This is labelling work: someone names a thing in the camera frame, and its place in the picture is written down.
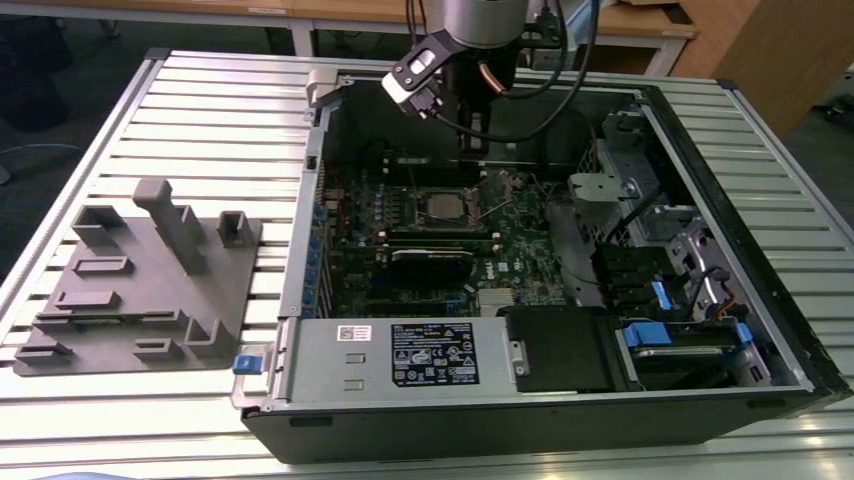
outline metal bracket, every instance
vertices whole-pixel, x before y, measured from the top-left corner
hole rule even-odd
[[[512,373],[516,377],[523,377],[531,370],[528,369],[528,359],[524,351],[524,342],[512,340],[510,342],[510,363],[512,365]]]
[[[330,96],[342,85],[338,82],[338,68],[322,67],[308,72],[308,80],[306,81],[306,98],[308,99],[308,107],[318,108],[328,104],[334,100]]]

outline black cable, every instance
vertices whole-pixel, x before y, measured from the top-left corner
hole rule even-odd
[[[428,33],[427,33],[427,14],[424,13],[424,0],[418,0],[418,8],[422,11],[422,22],[423,22],[423,27],[424,27],[424,35],[428,35]]]
[[[604,242],[603,243],[610,243],[611,239],[614,238],[614,235],[616,235],[616,233],[626,228],[626,226],[631,223],[631,221],[638,218],[638,215],[641,215],[643,212],[646,212],[646,209],[650,208],[650,205],[653,205],[653,202],[658,199],[658,197],[661,196],[661,194],[665,193],[665,187],[662,185],[659,185],[655,190],[653,190],[646,197],[643,197],[641,199],[641,202],[638,202],[638,205],[635,206],[634,210],[631,212],[629,212],[629,215],[626,215],[619,222],[616,222],[616,225],[614,225],[614,228],[611,229],[611,231],[608,232],[608,234],[604,237]]]
[[[560,101],[560,104],[558,105],[558,108],[551,113],[551,115],[548,115],[548,118],[546,118],[543,123],[540,123],[539,126],[531,132],[528,132],[524,135],[515,136],[515,137],[492,135],[490,133],[479,132],[476,130],[472,130],[468,127],[464,127],[463,125],[459,125],[451,119],[448,119],[442,114],[442,112],[439,112],[439,111],[434,111],[431,113],[434,118],[436,120],[439,120],[442,123],[444,123],[448,127],[455,129],[458,132],[462,132],[462,133],[464,133],[464,134],[467,134],[467,135],[470,135],[470,136],[472,136],[475,138],[479,138],[482,140],[487,140],[490,142],[519,143],[519,142],[524,142],[526,140],[530,140],[536,135],[539,135],[539,133],[551,126],[551,124],[554,123],[555,119],[560,116],[560,114],[563,113],[563,110],[570,105],[570,102],[578,96],[578,92],[580,91],[582,84],[584,83],[584,78],[587,77],[587,69],[590,67],[590,57],[591,57],[591,52],[592,52],[592,45],[596,43],[596,34],[599,32],[599,25],[598,25],[598,23],[599,23],[599,0],[590,0],[590,3],[591,3],[591,7],[590,7],[591,8],[591,12],[590,12],[590,34],[587,36],[587,50],[584,51],[584,58],[582,60],[582,66],[580,66],[580,68],[578,70],[578,78],[575,79],[575,83],[572,84],[572,88],[570,89],[570,92],[567,93],[566,98]]]
[[[410,32],[410,41],[412,47],[418,44],[418,34],[415,33],[414,18],[415,17],[415,3],[414,0],[406,0],[406,29]]]
[[[703,273],[699,276],[699,279],[697,281],[697,287],[694,287],[694,292],[691,293],[689,303],[686,304],[686,307],[685,307],[685,317],[682,319],[682,323],[697,323],[697,322],[691,322],[691,317],[694,316],[694,305],[697,305],[699,292],[703,291],[703,283],[706,283],[706,279],[709,278],[709,275],[715,273],[718,270],[723,270],[723,269],[717,265],[713,265],[706,270],[703,270]]]
[[[554,72],[551,72],[551,77],[546,82],[536,87],[534,90],[516,92],[514,93],[510,90],[504,90],[502,92],[502,97],[512,98],[512,99],[524,99],[532,98],[539,94],[548,91],[548,89],[558,83],[560,79],[560,74],[563,73],[563,66],[566,65],[566,58],[570,55],[570,34],[566,28],[566,17],[563,14],[563,5],[560,5],[560,0],[555,0],[555,12],[558,14],[558,21],[560,22],[560,56],[558,57],[558,65],[555,66]]]

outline white sticker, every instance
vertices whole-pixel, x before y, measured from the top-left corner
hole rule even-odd
[[[284,8],[258,8],[250,7],[247,8],[250,13],[270,13],[271,15],[284,15],[288,11]]]
[[[370,342],[371,341],[371,325],[339,325],[338,341],[339,342]]]

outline cable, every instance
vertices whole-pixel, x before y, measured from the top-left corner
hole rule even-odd
[[[548,5],[544,5],[543,11],[547,11]],[[490,66],[486,65],[486,68],[480,68],[480,74],[483,75],[483,79],[486,80],[490,88],[504,98],[511,98],[515,100],[532,98],[539,94],[544,93],[551,89],[551,87],[558,83],[560,79],[560,74],[563,73],[563,67],[566,66],[567,56],[570,54],[570,34],[566,28],[566,17],[563,14],[563,5],[560,5],[560,0],[555,0],[555,11],[558,12],[558,21],[560,22],[560,56],[558,57],[558,65],[555,65],[555,69],[551,72],[551,77],[548,80],[543,82],[543,84],[532,90],[512,92],[507,90],[507,88],[502,85],[500,81],[492,75],[492,71],[490,70]]]
[[[697,287],[694,287],[694,292],[691,293],[691,297],[689,300],[689,303],[686,304],[685,307],[685,318],[683,321],[681,323],[686,324],[686,323],[702,323],[701,322],[691,322],[691,317],[694,316],[694,305],[697,304],[697,299],[699,298],[699,292],[702,292],[703,290],[703,283],[706,282],[706,279],[709,278],[709,275],[711,275],[713,273],[715,273],[718,270],[723,270],[721,267],[718,267],[717,265],[710,266],[706,270],[703,270],[703,273],[699,277],[699,280],[697,281]]]
[[[424,27],[424,35],[427,33],[427,14],[424,13],[424,0],[418,0],[418,8],[422,11],[422,26]]]
[[[629,212],[629,215],[626,215],[622,220],[619,222],[616,222],[616,225],[614,225],[614,228],[611,229],[611,231],[608,232],[608,234],[604,237],[604,242],[603,243],[610,243],[611,239],[614,238],[614,235],[616,235],[616,233],[626,228],[626,225],[629,225],[631,223],[631,221],[638,218],[638,215],[641,215],[647,208],[650,208],[650,205],[653,205],[653,202],[658,199],[659,195],[665,193],[665,187],[662,185],[659,185],[655,190],[653,190],[649,195],[646,197],[643,197],[641,199],[641,202],[638,203],[638,206],[634,208],[634,210],[631,212]]]
[[[406,29],[410,32],[410,42],[412,43],[412,47],[418,43],[418,34],[415,33],[415,3],[414,0],[406,0]]]
[[[721,318],[723,318],[723,314],[726,313],[726,311],[733,307],[733,305],[735,305],[735,292],[727,286],[726,280],[721,281],[721,288],[723,289],[723,291],[729,295],[729,298],[727,298],[726,302],[723,302],[723,305],[721,305],[721,308],[718,308],[718,310],[715,310],[715,313],[711,314],[711,319],[715,320],[715,321],[721,320]]]
[[[575,79],[575,83],[572,84],[572,88],[570,89],[570,92],[567,93],[564,99],[560,101],[560,104],[558,105],[558,108],[551,113],[551,115],[548,115],[548,117],[546,118],[543,123],[540,123],[539,126],[531,132],[528,132],[524,135],[518,135],[518,136],[492,135],[490,133],[479,132],[476,130],[472,130],[468,127],[464,127],[463,125],[459,125],[451,119],[448,119],[442,114],[442,112],[439,112],[439,111],[431,112],[432,117],[436,120],[439,120],[442,123],[444,123],[448,127],[455,129],[458,132],[462,132],[462,133],[464,133],[464,134],[467,134],[467,135],[470,135],[470,136],[472,136],[475,138],[479,138],[482,140],[487,140],[490,142],[496,142],[496,143],[519,143],[519,142],[524,142],[526,140],[530,140],[531,138],[534,138],[543,130],[546,130],[551,126],[551,124],[555,121],[555,119],[560,116],[560,114],[563,113],[563,110],[570,105],[570,103],[572,102],[575,97],[578,96],[578,92],[580,91],[582,84],[584,83],[584,78],[587,77],[587,69],[590,67],[590,57],[591,57],[591,52],[592,52],[592,45],[596,43],[596,34],[599,32],[598,23],[599,23],[599,3],[600,3],[600,0],[590,0],[590,3],[591,3],[590,34],[587,36],[587,50],[584,51],[584,58],[582,60],[582,66],[580,66],[580,68],[578,70],[578,78]]]
[[[480,70],[480,76],[483,77],[483,81],[490,86],[492,91],[502,95],[507,89],[495,75],[492,75],[492,70],[490,70],[490,65],[484,61],[478,62],[478,70]]]
[[[63,143],[33,143],[31,145],[21,145],[19,147],[8,148],[0,151],[0,155],[5,155],[7,153],[17,152],[19,150],[25,150],[28,148],[44,148],[44,149],[63,149],[63,150],[73,150],[77,153],[84,153],[84,150],[75,145],[65,145]]]

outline wooden table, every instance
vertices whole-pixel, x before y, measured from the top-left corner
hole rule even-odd
[[[291,15],[308,22],[312,31],[406,33],[403,4],[403,0],[294,0]],[[646,75],[670,73],[687,40],[695,36],[697,28],[674,24],[658,7],[616,4],[602,10],[598,45],[654,49]],[[296,54],[314,56],[314,49],[298,49]]]
[[[315,56],[316,30],[407,31],[403,0],[0,0],[0,13],[290,28],[302,57]],[[657,7],[618,4],[602,11],[599,33],[599,45],[654,49],[646,74],[666,76],[697,29]]]

